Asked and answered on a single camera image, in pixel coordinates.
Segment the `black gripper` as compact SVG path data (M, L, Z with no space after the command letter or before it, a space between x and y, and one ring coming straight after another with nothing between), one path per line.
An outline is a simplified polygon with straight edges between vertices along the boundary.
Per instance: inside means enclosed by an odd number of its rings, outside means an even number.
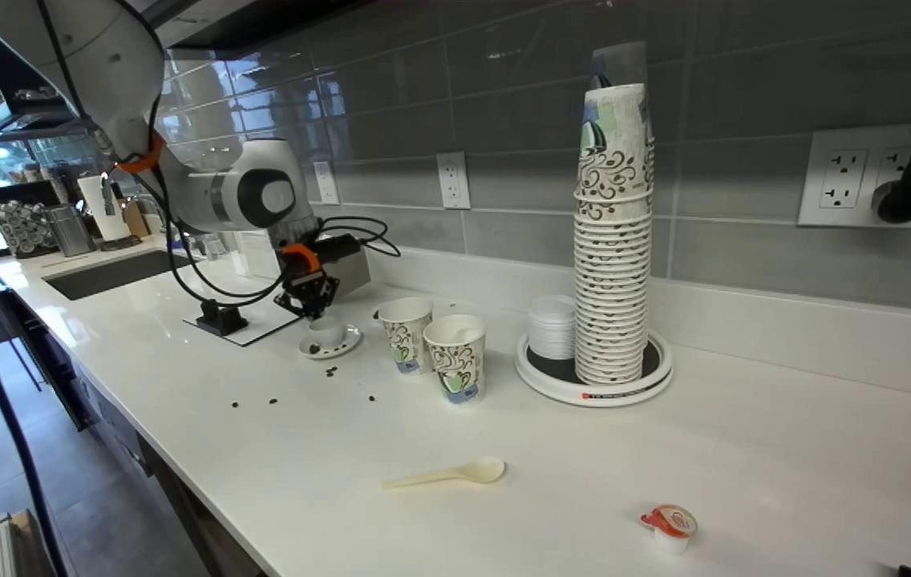
M337 279L308 245L280 245L281 296L280 306L298 317L321 317L337 296Z

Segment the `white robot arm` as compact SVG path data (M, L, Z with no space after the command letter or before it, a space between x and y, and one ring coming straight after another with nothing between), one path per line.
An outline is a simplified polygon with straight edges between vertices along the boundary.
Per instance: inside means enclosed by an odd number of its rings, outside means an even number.
M107 145L179 231L265 231L280 306L321 317L337 296L321 221L290 143L245 143L226 174L203 177L157 129L167 47L125 0L0 0L0 45L26 60Z

